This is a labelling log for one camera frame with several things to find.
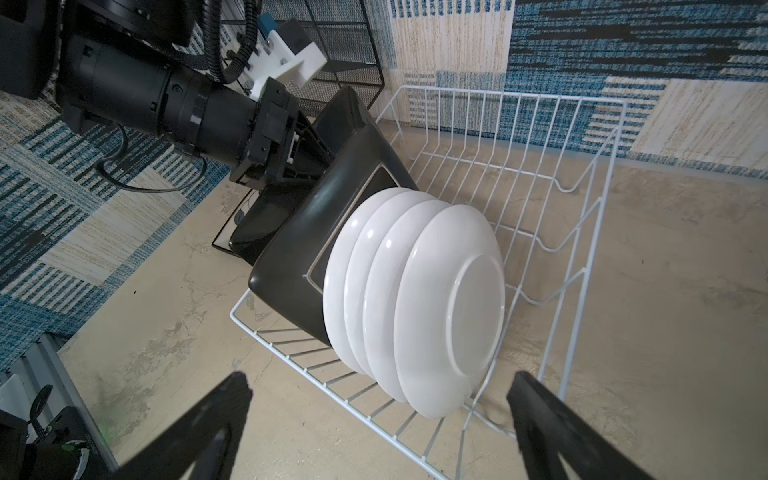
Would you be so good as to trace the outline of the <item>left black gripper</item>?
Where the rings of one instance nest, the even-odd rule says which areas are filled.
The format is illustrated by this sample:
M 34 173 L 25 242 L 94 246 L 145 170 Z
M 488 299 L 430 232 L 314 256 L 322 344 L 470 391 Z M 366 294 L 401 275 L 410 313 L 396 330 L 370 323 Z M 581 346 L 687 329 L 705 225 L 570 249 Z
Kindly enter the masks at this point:
M 252 189 L 260 182 L 283 187 L 313 185 L 333 159 L 330 148 L 299 109 L 297 98 L 282 83 L 269 78 L 251 122 L 248 142 L 229 180 Z

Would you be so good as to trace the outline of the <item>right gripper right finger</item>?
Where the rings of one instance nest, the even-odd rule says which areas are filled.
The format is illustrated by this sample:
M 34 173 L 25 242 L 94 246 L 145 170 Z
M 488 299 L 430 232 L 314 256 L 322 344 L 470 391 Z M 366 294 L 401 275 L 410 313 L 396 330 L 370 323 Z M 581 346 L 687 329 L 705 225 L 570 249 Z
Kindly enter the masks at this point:
M 515 373 L 507 402 L 530 479 L 566 479 L 564 464 L 581 479 L 650 477 L 529 372 Z

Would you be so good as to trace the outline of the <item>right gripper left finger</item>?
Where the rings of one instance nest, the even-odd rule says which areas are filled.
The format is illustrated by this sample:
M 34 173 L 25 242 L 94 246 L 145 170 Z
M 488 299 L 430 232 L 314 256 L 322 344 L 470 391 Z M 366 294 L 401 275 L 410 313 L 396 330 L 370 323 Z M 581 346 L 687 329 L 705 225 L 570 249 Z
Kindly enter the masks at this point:
M 131 458 L 111 479 L 228 479 L 253 391 L 236 371 Z

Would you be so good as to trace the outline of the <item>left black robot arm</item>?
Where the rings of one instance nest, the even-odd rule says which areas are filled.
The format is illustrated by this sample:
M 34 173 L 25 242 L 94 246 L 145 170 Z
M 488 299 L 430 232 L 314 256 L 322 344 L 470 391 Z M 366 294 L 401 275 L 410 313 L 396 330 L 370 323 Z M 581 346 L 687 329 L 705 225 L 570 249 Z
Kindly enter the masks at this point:
M 295 21 L 244 3 L 238 48 L 221 45 L 218 1 L 5 1 L 1 88 L 29 99 L 47 84 L 69 128 L 137 130 L 190 160 L 218 161 L 247 186 L 315 183 L 333 153 L 281 77 L 325 63 Z

